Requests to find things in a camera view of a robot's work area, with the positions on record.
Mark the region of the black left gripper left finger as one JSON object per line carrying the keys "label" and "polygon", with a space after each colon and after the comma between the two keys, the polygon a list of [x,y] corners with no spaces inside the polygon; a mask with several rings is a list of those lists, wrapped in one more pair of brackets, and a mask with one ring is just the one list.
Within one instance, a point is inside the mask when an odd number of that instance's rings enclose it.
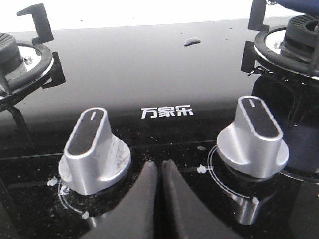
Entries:
{"label": "black left gripper left finger", "polygon": [[153,162],[147,161],[134,185],[117,207],[82,238],[151,239],[156,185],[156,166]]}

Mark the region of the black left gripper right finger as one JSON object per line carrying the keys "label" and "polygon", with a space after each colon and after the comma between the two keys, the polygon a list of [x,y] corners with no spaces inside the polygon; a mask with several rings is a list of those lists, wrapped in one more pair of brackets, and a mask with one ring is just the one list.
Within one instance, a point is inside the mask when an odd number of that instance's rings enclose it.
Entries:
{"label": "black left gripper right finger", "polygon": [[239,239],[191,190],[172,160],[162,163],[162,181],[174,239]]}

